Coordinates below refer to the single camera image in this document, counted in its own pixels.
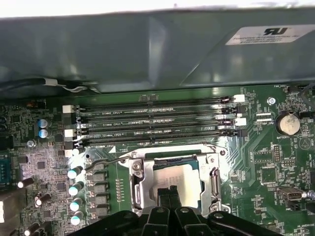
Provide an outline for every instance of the blue capacitor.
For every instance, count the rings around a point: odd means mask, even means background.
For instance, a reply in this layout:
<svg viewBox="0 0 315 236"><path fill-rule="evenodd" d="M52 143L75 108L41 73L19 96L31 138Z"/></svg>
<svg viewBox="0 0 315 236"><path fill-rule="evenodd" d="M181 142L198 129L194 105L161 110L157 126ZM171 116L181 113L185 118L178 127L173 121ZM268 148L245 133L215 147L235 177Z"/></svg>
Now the blue capacitor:
<svg viewBox="0 0 315 236"><path fill-rule="evenodd" d="M51 130L49 129L41 129L39 132L38 132L38 136L42 139L48 139L50 138L52 135L52 132Z"/></svg>
<svg viewBox="0 0 315 236"><path fill-rule="evenodd" d="M38 126L42 129L44 129L44 128L51 126L51 122L49 120L46 120L46 119L40 119L38 121Z"/></svg>

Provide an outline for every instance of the ul logo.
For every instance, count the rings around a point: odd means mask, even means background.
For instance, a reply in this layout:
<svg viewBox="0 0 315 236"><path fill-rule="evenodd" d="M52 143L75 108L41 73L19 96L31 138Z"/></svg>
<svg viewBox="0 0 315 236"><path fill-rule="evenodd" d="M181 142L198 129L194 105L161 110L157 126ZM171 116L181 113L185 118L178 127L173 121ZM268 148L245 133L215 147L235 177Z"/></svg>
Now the ul logo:
<svg viewBox="0 0 315 236"><path fill-rule="evenodd" d="M281 35L286 32L287 28L270 28L266 29L264 35Z"/></svg>

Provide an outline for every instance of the white connector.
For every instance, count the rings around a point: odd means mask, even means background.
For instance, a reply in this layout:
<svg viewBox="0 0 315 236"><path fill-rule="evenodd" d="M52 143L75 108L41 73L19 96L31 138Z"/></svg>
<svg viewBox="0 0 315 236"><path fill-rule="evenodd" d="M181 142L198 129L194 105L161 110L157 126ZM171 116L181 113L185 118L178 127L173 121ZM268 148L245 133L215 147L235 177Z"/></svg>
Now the white connector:
<svg viewBox="0 0 315 236"><path fill-rule="evenodd" d="M244 126L246 124L247 124L246 118L236 118L235 119L235 125L236 126Z"/></svg>
<svg viewBox="0 0 315 236"><path fill-rule="evenodd" d="M75 136L76 136L75 129L65 129L64 130L64 137L65 138L72 138Z"/></svg>
<svg viewBox="0 0 315 236"><path fill-rule="evenodd" d="M75 107L73 105L63 105L64 114L69 114L69 113L74 113L74 112L75 112Z"/></svg>
<svg viewBox="0 0 315 236"><path fill-rule="evenodd" d="M237 94L234 95L234 101L235 103L245 102L245 95L244 94Z"/></svg>

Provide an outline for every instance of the usb port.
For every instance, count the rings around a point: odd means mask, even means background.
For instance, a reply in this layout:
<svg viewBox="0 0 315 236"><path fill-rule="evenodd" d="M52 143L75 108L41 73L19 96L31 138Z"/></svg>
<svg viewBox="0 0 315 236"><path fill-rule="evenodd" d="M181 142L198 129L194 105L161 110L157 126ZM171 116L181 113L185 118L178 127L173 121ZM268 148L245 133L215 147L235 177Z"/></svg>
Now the usb port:
<svg viewBox="0 0 315 236"><path fill-rule="evenodd" d="M298 188L283 187L278 188L278 194L290 201L298 201L302 199L303 191Z"/></svg>

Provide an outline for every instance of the motherboard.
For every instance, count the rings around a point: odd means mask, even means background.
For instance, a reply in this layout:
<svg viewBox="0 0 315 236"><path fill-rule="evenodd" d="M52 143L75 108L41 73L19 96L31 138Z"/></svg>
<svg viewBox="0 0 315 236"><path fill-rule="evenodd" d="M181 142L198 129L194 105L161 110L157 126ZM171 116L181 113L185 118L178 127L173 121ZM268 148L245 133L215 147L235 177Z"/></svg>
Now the motherboard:
<svg viewBox="0 0 315 236"><path fill-rule="evenodd" d="M141 214L156 204L157 186L175 183L182 203L202 215L224 210L285 236L314 235L315 212L307 206L315 200L315 112L300 89L3 102L0 227L7 223L12 236L38 229L66 236L120 210Z"/></svg>

